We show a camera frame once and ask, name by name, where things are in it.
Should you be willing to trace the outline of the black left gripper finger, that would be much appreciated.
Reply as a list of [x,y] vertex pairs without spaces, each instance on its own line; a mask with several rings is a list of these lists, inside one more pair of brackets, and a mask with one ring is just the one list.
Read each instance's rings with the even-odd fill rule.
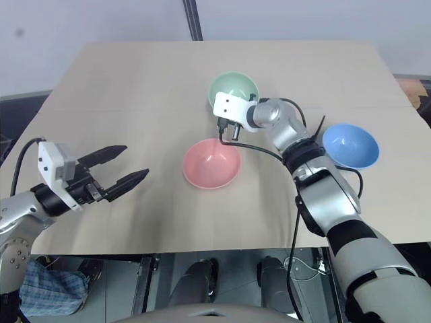
[[117,198],[128,193],[130,190],[133,190],[140,182],[145,179],[149,172],[149,169],[144,169],[130,173],[117,180],[113,186],[107,189],[107,201],[113,202]]
[[107,146],[79,158],[79,164],[85,168],[92,168],[96,165],[102,165],[106,162],[109,162],[110,160],[115,159],[126,149],[126,145]]

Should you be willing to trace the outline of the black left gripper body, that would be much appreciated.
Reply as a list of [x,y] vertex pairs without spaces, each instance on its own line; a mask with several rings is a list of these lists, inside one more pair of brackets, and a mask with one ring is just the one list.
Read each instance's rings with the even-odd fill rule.
[[78,162],[75,165],[74,177],[66,183],[67,192],[79,205],[109,201],[106,191],[92,176],[90,170]]

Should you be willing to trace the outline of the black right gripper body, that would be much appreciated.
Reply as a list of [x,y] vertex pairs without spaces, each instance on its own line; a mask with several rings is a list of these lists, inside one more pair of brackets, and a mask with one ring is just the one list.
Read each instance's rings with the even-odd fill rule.
[[224,131],[228,128],[229,125],[232,125],[234,128],[235,127],[240,127],[240,129],[242,128],[242,125],[237,123],[237,122],[228,120],[226,118],[218,117],[217,126],[218,126],[218,133],[219,133],[219,140],[220,141],[223,140]]

